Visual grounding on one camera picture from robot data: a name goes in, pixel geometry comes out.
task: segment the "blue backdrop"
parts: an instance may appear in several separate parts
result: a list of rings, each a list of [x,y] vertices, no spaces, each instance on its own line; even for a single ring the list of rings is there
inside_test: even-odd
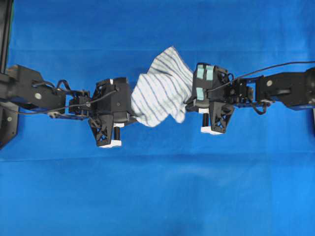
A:
[[[188,66],[240,75],[315,59],[313,0],[15,0],[8,66],[74,89],[127,76],[135,84],[174,45]],[[304,71],[309,65],[265,72]],[[0,151],[0,235],[312,235],[311,111],[236,109],[225,135],[188,114],[122,130],[100,149],[86,121],[20,117]]]

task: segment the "black bracket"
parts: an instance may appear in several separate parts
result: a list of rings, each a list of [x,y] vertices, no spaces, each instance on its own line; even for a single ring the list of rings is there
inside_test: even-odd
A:
[[[18,111],[18,106],[13,103],[1,102],[0,107],[0,149],[2,149],[10,140],[17,135],[18,115],[8,111],[3,107]]]

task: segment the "wire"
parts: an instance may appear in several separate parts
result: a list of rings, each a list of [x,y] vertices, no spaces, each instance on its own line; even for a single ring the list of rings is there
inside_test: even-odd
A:
[[[291,64],[312,64],[312,63],[315,63],[315,61],[292,61],[292,62],[287,62],[287,63],[282,63],[282,64],[277,64],[277,65],[268,66],[268,67],[266,67],[266,68],[262,68],[262,69],[253,71],[253,72],[251,72],[251,73],[247,73],[247,74],[238,76],[238,77],[236,77],[235,79],[232,79],[231,81],[227,82],[227,83],[224,84],[224,85],[221,85],[221,86],[218,86],[218,87],[216,87],[216,88],[207,90],[207,92],[213,92],[213,91],[215,91],[215,90],[218,90],[218,89],[220,89],[220,88],[223,88],[223,87],[225,87],[225,86],[227,86],[227,85],[233,83],[234,81],[236,81],[236,80],[238,80],[238,79],[242,79],[242,78],[244,78],[244,77],[246,77],[246,76],[253,75],[253,74],[259,73],[259,72],[264,71],[264,70],[269,70],[269,69],[272,69],[272,68],[275,68],[275,67],[284,66],[284,65],[291,65]]]
[[[111,92],[108,92],[106,94],[104,94],[102,97],[98,98],[98,99],[95,99],[91,102],[87,102],[87,103],[82,103],[82,104],[73,104],[73,105],[69,105],[69,106],[65,106],[65,107],[60,107],[60,108],[56,108],[56,109],[52,109],[52,110],[48,110],[48,111],[44,111],[44,112],[17,112],[17,111],[14,111],[14,110],[11,110],[9,108],[6,108],[4,106],[2,106],[5,110],[7,111],[10,111],[10,112],[13,112],[13,113],[16,113],[16,114],[19,114],[19,115],[37,115],[37,114],[46,114],[46,113],[49,113],[49,112],[55,112],[55,111],[59,111],[59,110],[63,110],[63,109],[66,109],[66,108],[70,108],[70,107],[80,107],[80,106],[85,106],[87,104],[92,104],[92,103],[95,103],[95,102],[98,102],[114,93],[116,93],[117,90],[114,90],[114,91],[111,91]]]
[[[60,88],[61,84],[63,84],[67,90],[71,90],[67,80],[59,80],[57,83],[57,88]]]

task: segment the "white striped cloth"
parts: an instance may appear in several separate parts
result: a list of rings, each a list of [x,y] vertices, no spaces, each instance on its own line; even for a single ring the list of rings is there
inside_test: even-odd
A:
[[[170,114],[176,122],[185,119],[185,104],[191,96],[192,71],[174,47],[158,55],[147,74],[140,74],[131,95],[138,122],[154,127]]]

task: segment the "cloth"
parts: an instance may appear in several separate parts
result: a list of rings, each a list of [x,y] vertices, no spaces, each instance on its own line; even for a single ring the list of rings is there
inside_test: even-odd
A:
[[[153,60],[147,74],[140,74],[131,95],[138,122],[154,127],[171,115],[182,123],[191,89],[192,71],[177,50],[169,47]]]

